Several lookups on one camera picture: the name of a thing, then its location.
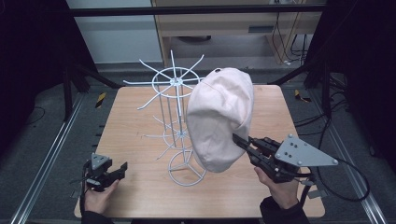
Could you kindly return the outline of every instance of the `gray floor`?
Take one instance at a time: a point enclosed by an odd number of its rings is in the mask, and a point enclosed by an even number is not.
[[[212,36],[209,41],[174,38],[172,50],[176,64],[185,67],[191,67],[204,54],[202,63],[194,69],[199,75],[205,76],[207,71],[216,67],[231,66],[247,71],[255,83],[274,81],[299,66],[298,61],[291,65],[276,64],[266,39],[258,35]],[[121,83],[124,79],[147,79],[152,73],[131,71],[103,75]],[[321,113],[317,105],[319,100],[316,99],[320,87],[305,91],[302,80],[304,74],[282,86],[295,122]],[[56,160],[49,166],[48,178],[42,183],[42,188],[38,189],[37,197],[33,199],[34,206],[31,210],[25,211],[31,223],[78,223],[74,216],[77,199],[70,197],[78,186],[69,182],[81,176],[82,164],[95,151],[117,94],[117,90],[112,90],[102,83],[93,79],[89,81],[92,87],[88,93],[74,92],[75,102],[81,101],[76,118],[66,138],[61,141],[60,151],[54,156]],[[295,90],[300,90],[314,102],[297,100]],[[95,108],[97,98],[102,92],[106,92],[104,103],[100,108]],[[343,99],[341,94],[334,95],[332,103],[336,104]],[[14,142],[12,153],[0,163],[0,223],[8,223],[22,204],[31,184],[36,180],[35,176],[40,171],[43,161],[48,160],[47,155],[53,148],[53,142],[57,141],[57,134],[63,127],[63,117],[62,85],[43,91],[36,97],[36,109],[27,121],[28,124]],[[334,157],[347,158],[353,162],[367,176],[372,194],[362,203],[351,203],[329,192],[330,195],[322,199],[326,209],[325,216],[312,219],[311,222],[396,223],[396,214],[393,212],[396,205],[395,174],[384,159],[370,155],[369,145],[353,115],[347,111],[347,104],[334,109],[332,117],[332,125],[324,135],[320,149]],[[298,127],[297,131],[303,140],[317,147],[319,134],[306,134],[319,133],[323,126],[324,119],[319,119],[312,124]],[[359,176],[349,172],[344,165],[322,168],[320,171],[323,181],[336,192],[348,198],[360,195],[356,193],[361,189]],[[320,181],[318,187],[325,189]],[[376,214],[370,214],[370,209],[376,209]],[[378,213],[379,217],[384,217],[385,220],[374,220],[378,218]]]

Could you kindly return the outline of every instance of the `white wall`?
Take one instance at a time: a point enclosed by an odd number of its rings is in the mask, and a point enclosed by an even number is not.
[[[70,8],[151,7],[150,0],[66,0]],[[76,17],[95,63],[161,63],[153,16]]]

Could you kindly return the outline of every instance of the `sleeve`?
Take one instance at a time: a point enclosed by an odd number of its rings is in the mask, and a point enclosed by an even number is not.
[[[114,224],[110,218],[102,216],[100,214],[86,211],[81,218],[82,224]]]
[[[260,204],[262,220],[265,224],[309,224],[303,207],[297,203],[289,209],[282,210],[272,197],[265,198]]]

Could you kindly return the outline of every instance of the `wooden table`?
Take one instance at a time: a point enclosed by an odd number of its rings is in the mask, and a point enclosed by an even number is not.
[[[255,85],[255,105],[250,136],[268,136],[281,142],[288,133],[296,134],[290,112],[278,86]],[[259,205],[270,195],[258,180],[245,153],[227,171],[207,172],[191,187],[176,184],[167,167],[176,149],[167,151],[162,138],[145,134],[162,134],[157,120],[161,115],[158,98],[142,110],[155,92],[151,87],[121,88],[114,101],[97,154],[113,160],[109,172],[128,161],[126,176],[111,198],[108,217],[128,218],[235,218],[261,217]],[[321,199],[307,198],[304,210],[309,217],[324,215]],[[78,205],[76,216],[80,216]]]

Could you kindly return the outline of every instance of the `hand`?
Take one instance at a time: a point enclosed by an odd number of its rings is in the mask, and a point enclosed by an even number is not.
[[[108,200],[113,191],[117,188],[119,182],[119,180],[114,181],[110,187],[102,192],[87,189],[87,192],[85,192],[85,211],[103,214],[108,207]]]
[[[298,203],[298,182],[296,180],[276,184],[270,177],[268,177],[262,168],[255,167],[254,171],[256,171],[260,182],[268,187],[272,197],[281,209],[289,209]]]

